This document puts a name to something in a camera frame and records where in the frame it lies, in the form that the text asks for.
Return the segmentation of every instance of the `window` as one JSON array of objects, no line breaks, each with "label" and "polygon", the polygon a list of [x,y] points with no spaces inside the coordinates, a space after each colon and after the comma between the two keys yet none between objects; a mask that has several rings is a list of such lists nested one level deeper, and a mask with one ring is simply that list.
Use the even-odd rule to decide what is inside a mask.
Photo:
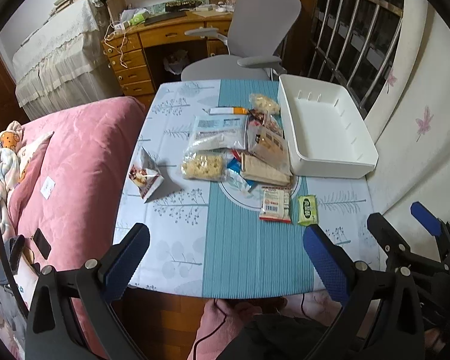
[{"label": "window", "polygon": [[404,0],[317,0],[313,53],[301,75],[347,88],[363,117],[386,83]]}]

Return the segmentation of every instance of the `chair backrest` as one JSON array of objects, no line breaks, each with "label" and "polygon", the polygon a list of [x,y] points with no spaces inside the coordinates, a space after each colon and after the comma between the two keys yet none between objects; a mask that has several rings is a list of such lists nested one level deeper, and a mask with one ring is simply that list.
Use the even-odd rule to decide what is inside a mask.
[{"label": "chair backrest", "polygon": [[236,0],[228,30],[230,54],[271,56],[297,20],[300,0]]}]

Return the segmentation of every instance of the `pink flower decal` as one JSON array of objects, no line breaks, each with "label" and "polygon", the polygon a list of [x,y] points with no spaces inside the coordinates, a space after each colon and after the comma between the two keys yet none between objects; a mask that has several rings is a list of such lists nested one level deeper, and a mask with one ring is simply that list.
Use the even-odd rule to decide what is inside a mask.
[{"label": "pink flower decal", "polygon": [[422,119],[415,119],[416,123],[418,124],[418,138],[416,141],[418,142],[420,137],[425,134],[427,131],[430,131],[430,122],[433,118],[433,115],[430,115],[430,108],[428,105],[425,107],[425,112],[423,113],[423,120]]},{"label": "pink flower decal", "polygon": [[397,82],[397,78],[394,76],[394,68],[390,69],[390,73],[388,73],[387,77],[387,95],[388,91],[390,90],[390,86],[393,87],[395,83]]}]

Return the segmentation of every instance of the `white plastic tray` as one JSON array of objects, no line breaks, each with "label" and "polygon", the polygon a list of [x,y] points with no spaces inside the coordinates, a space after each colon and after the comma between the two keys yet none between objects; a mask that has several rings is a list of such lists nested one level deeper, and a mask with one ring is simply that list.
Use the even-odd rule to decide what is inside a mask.
[{"label": "white plastic tray", "polygon": [[278,100],[294,174],[359,179],[375,169],[377,149],[344,87],[283,74]]}]

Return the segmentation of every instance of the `trash can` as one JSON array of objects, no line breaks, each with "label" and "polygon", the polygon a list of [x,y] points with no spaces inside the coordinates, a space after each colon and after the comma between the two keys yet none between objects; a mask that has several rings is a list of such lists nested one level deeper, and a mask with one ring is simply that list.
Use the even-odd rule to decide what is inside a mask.
[{"label": "trash can", "polygon": [[188,59],[188,52],[185,50],[177,50],[173,54],[163,59],[163,66],[165,70],[179,76],[182,74],[183,69],[190,64]]}]

